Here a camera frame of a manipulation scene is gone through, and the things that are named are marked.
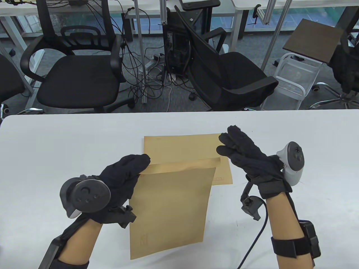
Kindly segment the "person's left hand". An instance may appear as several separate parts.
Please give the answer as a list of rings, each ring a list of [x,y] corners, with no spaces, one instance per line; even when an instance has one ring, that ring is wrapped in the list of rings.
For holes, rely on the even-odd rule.
[[[82,215],[100,224],[118,223],[122,228],[136,219],[131,207],[123,204],[131,199],[140,174],[149,166],[147,154],[127,155],[118,162],[108,165],[95,178],[103,181],[109,188],[111,198],[102,210]]]

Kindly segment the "person's right hand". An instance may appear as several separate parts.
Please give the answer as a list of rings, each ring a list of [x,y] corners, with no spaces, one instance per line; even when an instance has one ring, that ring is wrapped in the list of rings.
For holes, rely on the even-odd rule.
[[[292,192],[279,157],[265,155],[240,128],[229,126],[226,133],[219,135],[219,141],[222,145],[217,147],[217,153],[244,170],[247,180],[258,187],[262,199]]]

